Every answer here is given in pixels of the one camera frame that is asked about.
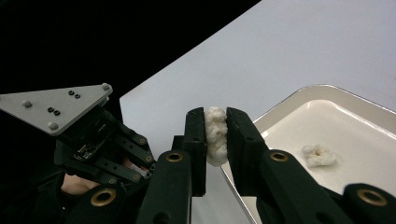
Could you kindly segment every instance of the metal tray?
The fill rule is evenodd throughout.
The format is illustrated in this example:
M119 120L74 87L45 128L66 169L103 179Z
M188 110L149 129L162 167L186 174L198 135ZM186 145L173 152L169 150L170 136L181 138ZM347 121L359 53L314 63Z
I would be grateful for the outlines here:
M330 85L304 87L254 120L269 148L288 151L321 185L339 194L367 183L396 195L396 113ZM336 153L330 166L308 168L303 146L321 144ZM252 223L262 223L255 197L240 197L228 163L221 166Z

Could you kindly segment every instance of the table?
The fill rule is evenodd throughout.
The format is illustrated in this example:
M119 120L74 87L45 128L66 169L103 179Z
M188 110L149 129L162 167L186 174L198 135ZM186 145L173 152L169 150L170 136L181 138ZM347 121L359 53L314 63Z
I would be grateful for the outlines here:
M124 123L156 158L203 106L239 108L251 119L302 87L329 84L396 111L396 2L261 1L120 98ZM219 167L192 223L249 223Z

